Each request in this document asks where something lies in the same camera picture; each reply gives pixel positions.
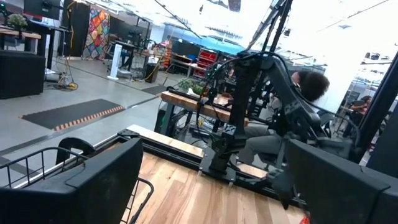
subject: butcher block workbench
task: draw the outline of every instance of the butcher block workbench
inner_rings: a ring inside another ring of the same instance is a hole
[[[128,129],[194,155],[203,155],[198,147],[140,126],[132,125]],[[264,170],[245,164],[239,168],[257,177],[267,174]],[[144,153],[139,177],[150,181],[155,190],[136,223],[299,224],[303,218],[298,208],[290,206],[285,211],[279,201],[235,185],[228,187],[211,177],[198,175],[197,171],[148,153]],[[138,188],[132,213],[137,210],[148,190],[144,185]]]

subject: floor mat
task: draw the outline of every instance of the floor mat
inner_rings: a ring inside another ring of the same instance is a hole
[[[21,116],[22,119],[56,131],[116,113],[124,107],[104,99],[41,111]]]
[[[143,91],[146,93],[150,93],[152,95],[158,95],[159,93],[166,91],[166,87],[159,85],[159,86],[154,86],[154,87],[150,87],[150,88],[145,88],[145,89],[143,89]]]

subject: desk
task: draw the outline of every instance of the desk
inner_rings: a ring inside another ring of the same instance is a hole
[[[19,31],[18,30],[14,30],[10,27],[5,27],[5,26],[0,26],[0,49],[4,49],[4,45],[5,45],[5,40],[4,40],[4,35],[14,35],[14,36],[19,36]],[[22,32],[22,36],[25,37],[25,51],[32,51],[32,47],[31,47],[31,42],[32,39],[41,39],[42,36],[40,36],[39,34],[35,34],[35,33],[30,33],[30,32]]]
[[[202,156],[202,149],[168,138],[140,126],[128,127],[163,144]],[[266,172],[243,164],[244,172],[263,177]],[[144,153],[139,177],[150,181],[154,194],[136,223],[267,223],[298,224],[300,209],[289,206],[285,211],[279,201],[237,186],[228,187],[198,172]],[[132,211],[136,211],[147,194],[147,187],[137,190]]]
[[[62,29],[60,27],[50,26],[41,22],[29,21],[29,26],[27,28],[31,32],[36,32],[41,35],[40,40],[37,43],[37,55],[45,57],[45,47],[47,45],[47,35],[50,35],[49,50],[47,54],[47,68],[52,68],[52,55],[54,47],[55,31],[59,32],[69,32],[69,30]]]
[[[129,66],[127,68],[127,71],[130,71],[131,64],[132,64],[132,58],[134,57],[134,49],[138,49],[138,48],[132,44],[128,44],[128,43],[125,43],[122,41],[115,40],[114,42],[115,42],[115,44],[122,45],[122,48],[130,51]]]
[[[162,129],[160,130],[160,133],[166,134],[167,133],[167,128],[169,126],[169,121],[171,117],[173,116],[174,108],[176,106],[187,109],[189,111],[194,111],[196,112],[197,110],[197,101],[188,99],[186,97],[171,93],[169,91],[164,91],[160,95],[161,99],[167,103],[167,109],[166,109],[166,114],[164,118],[164,123],[162,125]],[[217,100],[215,100],[215,103],[221,102],[225,100],[218,95]],[[212,118],[219,118],[221,122],[228,122],[229,121],[229,115],[230,112],[214,108],[210,105],[205,105],[201,108],[200,114],[209,116]],[[247,118],[244,119],[244,125],[247,126],[249,124],[249,120]]]
[[[180,61],[180,60],[175,60],[175,59],[172,59],[171,61],[172,61],[172,64],[170,65],[169,68],[171,68],[172,65],[180,67],[179,65],[176,65],[176,63],[177,63],[177,64],[184,65],[184,66],[187,66],[187,67],[188,67],[187,77],[189,77],[189,75],[191,74],[192,69],[199,69],[199,70],[201,70],[201,71],[203,71],[203,72],[206,71],[205,68],[201,68],[201,67],[199,67],[198,65],[195,65],[194,63],[182,62],[182,61]]]
[[[176,53],[172,53],[172,55],[174,55],[174,56],[176,56],[176,57],[179,57],[179,58],[183,58],[183,59],[185,59],[185,60],[189,60],[190,62],[192,61],[192,59],[190,59],[190,58],[188,58],[188,57],[186,57],[186,56],[183,56],[183,55],[179,55],[179,54],[176,54]]]

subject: concrete floor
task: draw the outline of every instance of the concrete floor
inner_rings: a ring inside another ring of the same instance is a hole
[[[62,71],[62,63],[62,60],[54,62],[53,70]],[[0,100],[0,164],[46,147],[58,146],[66,137],[77,137],[96,144],[132,124],[154,129],[160,98],[141,90],[163,84],[167,74],[159,72],[155,83],[129,82],[125,79],[113,81],[106,78],[108,74],[102,62],[71,60],[70,66],[74,81],[79,85],[76,91],[44,90],[40,95]],[[176,85],[184,77],[171,74],[165,86]],[[19,118],[99,98],[120,104],[127,110],[57,132]],[[55,155],[55,151],[44,153],[46,169],[55,165]],[[29,173],[37,174],[40,167],[42,160],[39,155],[29,159]],[[25,161],[13,165],[10,172],[11,181],[26,175]],[[0,186],[6,184],[7,169],[0,169]]]

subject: black box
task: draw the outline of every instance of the black box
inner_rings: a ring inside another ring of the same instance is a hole
[[[0,99],[43,92],[45,57],[31,52],[0,50]]]

